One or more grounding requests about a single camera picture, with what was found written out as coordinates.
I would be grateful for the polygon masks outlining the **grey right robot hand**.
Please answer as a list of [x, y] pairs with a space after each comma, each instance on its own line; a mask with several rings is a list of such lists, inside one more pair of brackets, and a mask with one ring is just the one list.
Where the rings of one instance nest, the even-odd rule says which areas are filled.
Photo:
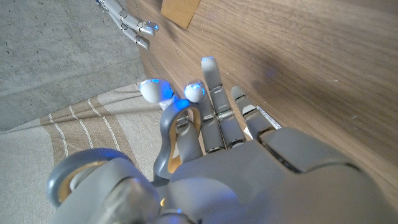
[[118, 29], [135, 44], [149, 50], [150, 41], [142, 35], [155, 36], [158, 24], [131, 15], [118, 0], [96, 0], [98, 7], [109, 14]]

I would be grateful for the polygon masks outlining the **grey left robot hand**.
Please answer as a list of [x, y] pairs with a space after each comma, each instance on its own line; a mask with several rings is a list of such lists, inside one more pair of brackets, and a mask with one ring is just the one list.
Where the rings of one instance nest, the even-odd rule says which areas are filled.
[[161, 148], [147, 180], [127, 155], [106, 148], [65, 158], [48, 177], [52, 223], [396, 223], [380, 188], [339, 150], [274, 126], [238, 86], [227, 99], [217, 61], [179, 98], [170, 83], [143, 81], [162, 107]]

